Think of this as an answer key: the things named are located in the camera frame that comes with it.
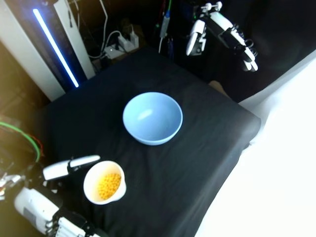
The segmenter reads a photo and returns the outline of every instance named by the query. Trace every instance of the white robot link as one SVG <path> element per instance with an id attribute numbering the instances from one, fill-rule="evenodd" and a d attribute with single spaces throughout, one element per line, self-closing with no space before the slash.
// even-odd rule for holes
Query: white robot link
<path id="1" fill-rule="evenodd" d="M 34 188 L 23 187 L 14 199 L 15 209 L 42 234 L 52 237 L 108 237 L 102 230 L 95 229 L 82 216 L 63 207 L 63 200 L 55 194 L 57 190 L 46 187 L 47 181 L 55 180 L 90 165 L 100 159 L 93 155 L 70 159 L 45 167 L 42 171 L 43 185 Z M 25 180 L 25 174 L 7 175 L 0 178 L 0 200 L 5 192 Z"/>
<path id="2" fill-rule="evenodd" d="M 219 13 L 222 6 L 222 3 L 219 1 L 215 5 L 207 3 L 197 9 L 195 15 L 198 16 L 198 19 L 191 29 L 186 54 L 188 56 L 202 54 L 205 49 L 205 36 L 208 30 L 225 47 L 232 49 L 234 54 L 241 57 L 244 71 L 257 71 L 258 65 L 255 59 L 258 53 L 253 47 L 253 41 L 251 39 L 245 40 L 243 33 L 238 30 L 238 25 L 233 25 Z"/>

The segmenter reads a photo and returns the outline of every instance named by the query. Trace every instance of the blue bowl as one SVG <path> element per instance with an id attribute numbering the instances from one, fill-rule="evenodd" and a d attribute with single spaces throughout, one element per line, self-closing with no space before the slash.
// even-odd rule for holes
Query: blue bowl
<path id="1" fill-rule="evenodd" d="M 137 95 L 125 106 L 123 123 L 137 141 L 156 146 L 166 143 L 179 131 L 183 114 L 170 96 L 147 92 Z"/>

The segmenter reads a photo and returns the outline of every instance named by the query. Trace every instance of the power strip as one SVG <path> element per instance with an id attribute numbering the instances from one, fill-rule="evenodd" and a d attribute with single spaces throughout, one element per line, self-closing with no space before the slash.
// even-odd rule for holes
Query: power strip
<path id="1" fill-rule="evenodd" d="M 118 50 L 116 49 L 115 44 L 108 46 L 104 49 L 107 58 L 114 59 L 114 58 L 122 56 L 123 54 L 127 52 L 131 52 L 137 49 L 139 47 L 139 38 L 134 32 L 132 32 L 130 34 L 130 41 L 125 39 L 122 36 L 119 36 L 118 43 L 119 43 Z"/>

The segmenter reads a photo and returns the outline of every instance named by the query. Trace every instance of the green cable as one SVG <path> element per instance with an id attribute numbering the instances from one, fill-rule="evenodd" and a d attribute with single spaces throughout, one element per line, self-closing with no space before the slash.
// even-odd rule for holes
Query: green cable
<path id="1" fill-rule="evenodd" d="M 40 160 L 40 149 L 39 149 L 39 147 L 36 145 L 35 141 L 34 141 L 29 135 L 27 135 L 25 132 L 23 132 L 22 130 L 20 130 L 19 128 L 15 127 L 15 126 L 13 126 L 13 125 L 11 125 L 11 124 L 8 124 L 8 123 L 1 122 L 1 121 L 0 121 L 0 125 L 1 125 L 1 126 L 4 126 L 4 127 L 8 127 L 8 128 L 10 128 L 10 129 L 12 129 L 12 130 L 14 130 L 14 131 L 20 133 L 22 136 L 24 136 L 24 137 L 33 145 L 33 147 L 35 148 L 35 151 L 36 151 L 36 153 L 37 153 L 37 157 L 36 157 L 35 162 L 38 162 L 38 161 Z"/>
<path id="2" fill-rule="evenodd" d="M 168 11 L 170 11 L 170 9 L 171 9 L 171 2 L 172 2 L 172 0 L 169 0 L 169 7 L 168 7 Z"/>

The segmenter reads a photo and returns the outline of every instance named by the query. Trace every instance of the white curtain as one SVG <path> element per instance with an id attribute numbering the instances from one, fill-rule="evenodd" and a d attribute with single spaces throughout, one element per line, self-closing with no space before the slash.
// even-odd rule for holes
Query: white curtain
<path id="1" fill-rule="evenodd" d="M 316 237 L 316 51 L 240 105 L 262 127 L 196 237 Z"/>

